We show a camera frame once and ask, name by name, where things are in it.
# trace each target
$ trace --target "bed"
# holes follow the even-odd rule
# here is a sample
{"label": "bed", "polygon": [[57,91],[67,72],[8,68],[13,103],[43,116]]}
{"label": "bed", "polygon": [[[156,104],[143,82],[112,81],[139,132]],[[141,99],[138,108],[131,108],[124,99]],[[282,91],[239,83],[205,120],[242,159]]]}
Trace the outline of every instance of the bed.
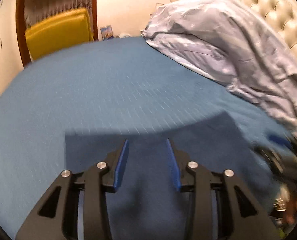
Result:
{"label": "bed", "polygon": [[[292,12],[289,31],[297,33],[297,12]],[[262,109],[162,55],[141,37],[82,44],[41,58],[0,98],[0,225],[15,239],[58,174],[101,161],[118,134],[139,137],[131,142],[121,190],[107,197],[113,239],[180,240],[188,198],[169,187],[166,145],[155,135],[171,132],[202,143],[205,137],[220,145],[220,136],[198,134],[200,127],[196,133],[182,130],[209,122],[221,128],[235,124],[236,137],[247,143],[270,145],[268,134],[288,133]],[[241,152],[232,146],[210,154],[201,150],[203,144],[181,143],[212,171],[230,166],[271,209],[279,184],[247,145]]]}

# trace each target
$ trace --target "silver bolt head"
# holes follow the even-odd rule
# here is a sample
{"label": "silver bolt head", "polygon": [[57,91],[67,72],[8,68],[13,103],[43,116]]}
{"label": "silver bolt head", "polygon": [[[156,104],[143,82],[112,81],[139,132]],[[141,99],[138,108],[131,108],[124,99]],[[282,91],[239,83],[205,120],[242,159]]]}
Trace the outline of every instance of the silver bolt head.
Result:
{"label": "silver bolt head", "polygon": [[62,171],[61,175],[62,175],[63,178],[66,178],[69,175],[71,175],[71,172],[69,170],[64,170],[64,171]]}
{"label": "silver bolt head", "polygon": [[99,162],[98,164],[96,164],[96,167],[98,167],[99,169],[104,169],[106,165],[107,164],[105,162]]}
{"label": "silver bolt head", "polygon": [[234,171],[232,170],[225,170],[224,174],[228,177],[233,177],[234,175]]}
{"label": "silver bolt head", "polygon": [[197,162],[189,162],[188,163],[188,166],[191,168],[191,169],[195,169],[198,167],[198,163]]}

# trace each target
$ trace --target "cream wall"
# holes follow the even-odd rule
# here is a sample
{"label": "cream wall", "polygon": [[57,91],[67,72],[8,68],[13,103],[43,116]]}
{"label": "cream wall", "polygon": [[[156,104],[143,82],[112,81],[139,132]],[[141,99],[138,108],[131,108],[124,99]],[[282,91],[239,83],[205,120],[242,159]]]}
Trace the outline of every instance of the cream wall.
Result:
{"label": "cream wall", "polygon": [[112,25],[115,36],[129,33],[139,36],[147,25],[156,3],[169,3],[169,0],[97,0],[98,36],[100,27]]}
{"label": "cream wall", "polygon": [[15,25],[16,0],[0,1],[0,95],[23,70]]}

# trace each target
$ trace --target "yellow chair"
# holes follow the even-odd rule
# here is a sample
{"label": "yellow chair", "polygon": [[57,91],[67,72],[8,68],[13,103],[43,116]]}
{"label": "yellow chair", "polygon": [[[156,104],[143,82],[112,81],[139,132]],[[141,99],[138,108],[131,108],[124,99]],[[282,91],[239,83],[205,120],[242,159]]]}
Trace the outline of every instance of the yellow chair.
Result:
{"label": "yellow chair", "polygon": [[34,60],[60,49],[92,41],[87,9],[72,9],[42,20],[25,31],[25,38]]}

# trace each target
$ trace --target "blue gripper pad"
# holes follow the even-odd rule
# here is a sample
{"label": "blue gripper pad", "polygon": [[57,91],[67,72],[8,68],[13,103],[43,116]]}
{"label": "blue gripper pad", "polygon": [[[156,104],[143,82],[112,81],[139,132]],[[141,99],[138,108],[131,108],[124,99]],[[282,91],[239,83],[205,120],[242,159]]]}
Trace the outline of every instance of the blue gripper pad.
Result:
{"label": "blue gripper pad", "polygon": [[122,184],[123,176],[124,176],[124,171],[127,163],[127,158],[130,152],[130,147],[129,147],[129,140],[125,140],[122,152],[120,154],[120,157],[118,159],[118,163],[116,165],[116,169],[114,172],[114,184],[113,187],[115,191],[119,189],[119,187]]}
{"label": "blue gripper pad", "polygon": [[167,152],[170,157],[170,169],[171,169],[172,181],[176,190],[180,191],[181,190],[181,172],[177,164],[177,161],[175,159],[174,152],[169,139],[167,139]]}
{"label": "blue gripper pad", "polygon": [[278,136],[276,134],[268,134],[267,138],[271,141],[271,142],[274,142],[278,145],[281,145],[281,146],[286,146],[287,148],[289,148],[290,150],[292,149],[292,145],[291,145],[291,142],[289,140],[287,140],[286,138],[283,138],[281,136]]}

